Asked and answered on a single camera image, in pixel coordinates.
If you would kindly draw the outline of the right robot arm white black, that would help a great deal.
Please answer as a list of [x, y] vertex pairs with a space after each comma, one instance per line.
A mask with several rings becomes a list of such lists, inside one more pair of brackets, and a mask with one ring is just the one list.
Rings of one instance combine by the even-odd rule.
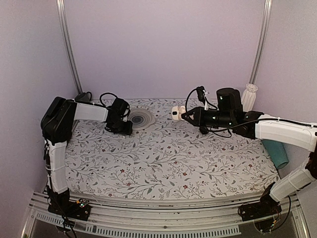
[[238, 214], [243, 221], [254, 220], [281, 212], [280, 201], [317, 179], [317, 125], [272, 117], [262, 112], [243, 110], [240, 92], [233, 88], [217, 90], [217, 105], [207, 100], [203, 86], [194, 89], [202, 107], [187, 105], [172, 108], [174, 120], [185, 120], [198, 127], [202, 134], [229, 131], [244, 138], [268, 139], [304, 148], [310, 152], [307, 161], [288, 176], [270, 184], [259, 202], [243, 204]]

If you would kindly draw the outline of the white earbuds charging case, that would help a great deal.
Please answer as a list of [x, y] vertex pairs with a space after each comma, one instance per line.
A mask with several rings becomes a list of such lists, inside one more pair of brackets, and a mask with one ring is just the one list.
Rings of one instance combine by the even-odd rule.
[[175, 121], [184, 120], [182, 115], [186, 112], [185, 106], [174, 106], [171, 110], [172, 119]]

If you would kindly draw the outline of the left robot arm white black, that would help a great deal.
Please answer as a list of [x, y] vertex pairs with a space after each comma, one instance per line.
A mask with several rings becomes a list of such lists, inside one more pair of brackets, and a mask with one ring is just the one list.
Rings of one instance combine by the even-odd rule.
[[87, 99], [65, 99], [56, 97], [41, 121], [45, 141], [44, 160], [48, 176], [48, 211], [61, 215], [65, 220], [72, 218], [87, 221], [91, 206], [89, 201], [70, 201], [70, 190], [66, 182], [65, 152], [72, 137], [76, 120], [99, 121], [106, 124], [106, 131], [114, 134], [131, 135], [132, 122], [127, 119], [130, 105], [116, 97], [110, 106], [103, 102], [92, 103]]

